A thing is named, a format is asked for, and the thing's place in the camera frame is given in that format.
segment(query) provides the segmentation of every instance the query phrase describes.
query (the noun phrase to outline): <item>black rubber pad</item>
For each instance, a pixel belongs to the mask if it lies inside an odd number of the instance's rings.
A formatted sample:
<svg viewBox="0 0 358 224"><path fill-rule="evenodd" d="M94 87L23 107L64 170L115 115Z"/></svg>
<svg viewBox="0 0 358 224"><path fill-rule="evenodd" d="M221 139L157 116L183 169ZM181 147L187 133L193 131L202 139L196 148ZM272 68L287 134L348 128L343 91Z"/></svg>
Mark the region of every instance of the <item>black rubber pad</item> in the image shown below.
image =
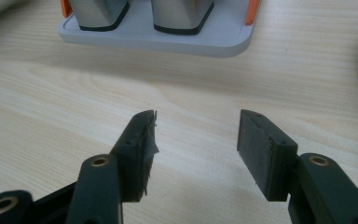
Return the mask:
<svg viewBox="0 0 358 224"><path fill-rule="evenodd" d="M285 202L297 143L265 116L242 110L237 150L266 199Z"/></svg>

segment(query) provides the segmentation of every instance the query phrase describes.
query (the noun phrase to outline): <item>wooden table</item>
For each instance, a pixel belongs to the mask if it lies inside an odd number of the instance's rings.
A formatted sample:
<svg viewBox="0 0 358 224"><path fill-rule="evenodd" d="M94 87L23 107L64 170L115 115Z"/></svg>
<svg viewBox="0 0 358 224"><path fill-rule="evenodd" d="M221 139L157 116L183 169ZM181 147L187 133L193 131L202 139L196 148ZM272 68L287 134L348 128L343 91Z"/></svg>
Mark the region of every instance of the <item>wooden table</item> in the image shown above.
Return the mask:
<svg viewBox="0 0 358 224"><path fill-rule="evenodd" d="M288 223L237 150L240 110L266 115L358 186L358 1L263 0L243 54L222 59L65 43L56 0L0 0L0 192L39 199L158 111L148 196L125 223Z"/></svg>

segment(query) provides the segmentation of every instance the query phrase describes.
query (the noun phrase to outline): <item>rubber gripper pad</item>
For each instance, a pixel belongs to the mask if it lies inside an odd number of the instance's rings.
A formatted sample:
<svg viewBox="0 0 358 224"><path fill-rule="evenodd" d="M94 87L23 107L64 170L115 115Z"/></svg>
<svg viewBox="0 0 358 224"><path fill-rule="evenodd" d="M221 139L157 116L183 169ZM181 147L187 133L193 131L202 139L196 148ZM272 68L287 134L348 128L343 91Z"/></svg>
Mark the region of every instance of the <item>rubber gripper pad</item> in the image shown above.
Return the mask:
<svg viewBox="0 0 358 224"><path fill-rule="evenodd" d="M263 115L242 110L237 150L266 199L285 202L297 143Z"/></svg>
<svg viewBox="0 0 358 224"><path fill-rule="evenodd" d="M158 153L156 118L157 112L153 110L135 115L110 152L117 157L123 203L140 202L144 192L147 193L153 158Z"/></svg>

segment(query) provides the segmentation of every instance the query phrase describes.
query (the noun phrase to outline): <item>orange part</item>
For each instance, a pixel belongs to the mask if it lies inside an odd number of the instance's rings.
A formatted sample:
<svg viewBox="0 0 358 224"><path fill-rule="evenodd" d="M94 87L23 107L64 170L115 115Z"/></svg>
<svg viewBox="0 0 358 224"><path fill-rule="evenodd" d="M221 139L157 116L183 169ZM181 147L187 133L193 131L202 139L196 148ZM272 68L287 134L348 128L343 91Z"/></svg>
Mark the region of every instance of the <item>orange part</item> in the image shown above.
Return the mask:
<svg viewBox="0 0 358 224"><path fill-rule="evenodd" d="M72 7L69 0L61 0L62 15L68 18L72 14Z"/></svg>
<svg viewBox="0 0 358 224"><path fill-rule="evenodd" d="M255 20L255 15L257 14L258 4L260 0L249 0L248 13L246 14L246 25L252 25Z"/></svg>

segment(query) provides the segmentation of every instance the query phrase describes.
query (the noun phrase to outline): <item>light wood surface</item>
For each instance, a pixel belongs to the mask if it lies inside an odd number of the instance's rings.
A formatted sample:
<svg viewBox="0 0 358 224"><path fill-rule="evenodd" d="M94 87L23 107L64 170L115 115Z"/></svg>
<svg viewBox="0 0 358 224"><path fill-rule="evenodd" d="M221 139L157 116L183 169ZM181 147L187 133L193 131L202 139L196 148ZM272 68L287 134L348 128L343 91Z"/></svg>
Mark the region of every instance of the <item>light wood surface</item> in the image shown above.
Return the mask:
<svg viewBox="0 0 358 224"><path fill-rule="evenodd" d="M56 0L0 0L0 192L76 181L146 109L160 153L125 223L289 223L236 151L241 109L358 186L358 1L263 0L250 48L228 59L65 43L61 19Z"/></svg>

